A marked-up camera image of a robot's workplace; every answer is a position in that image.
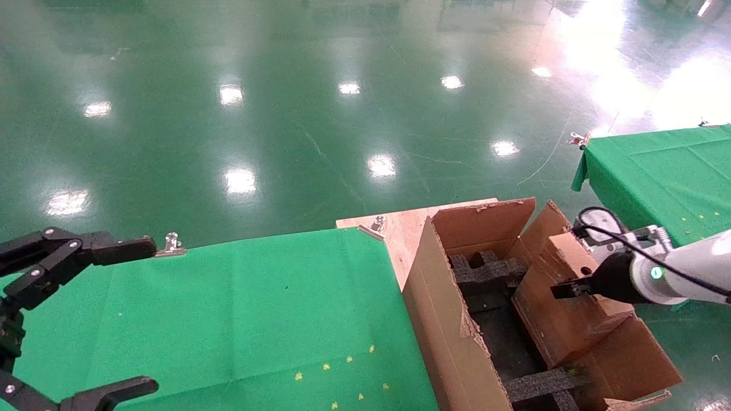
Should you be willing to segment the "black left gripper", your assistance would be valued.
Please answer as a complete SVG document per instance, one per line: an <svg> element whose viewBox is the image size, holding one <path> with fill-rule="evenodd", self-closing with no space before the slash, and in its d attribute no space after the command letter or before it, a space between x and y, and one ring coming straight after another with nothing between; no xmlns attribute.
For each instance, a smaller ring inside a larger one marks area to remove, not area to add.
<svg viewBox="0 0 731 411"><path fill-rule="evenodd" d="M113 382L55 402L12 374L25 339L21 309L39 307L90 265L107 266L149 259L157 248L151 237L117 240L109 232L76 234L47 227L1 245L2 276L20 273L1 298L1 395L16 410L113 410L118 404L159 390L157 380L138 376Z"/></svg>

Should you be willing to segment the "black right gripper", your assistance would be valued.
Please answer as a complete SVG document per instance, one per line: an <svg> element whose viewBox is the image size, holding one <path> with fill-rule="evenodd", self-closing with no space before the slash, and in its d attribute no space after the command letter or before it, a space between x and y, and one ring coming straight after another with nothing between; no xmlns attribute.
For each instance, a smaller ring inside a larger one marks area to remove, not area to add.
<svg viewBox="0 0 731 411"><path fill-rule="evenodd" d="M631 269L634 256L631 253L616 253L608 256L592 273L592 278L579 278L554 284L550 287L554 299L599 294L614 301L627 304L647 304L632 283Z"/></svg>

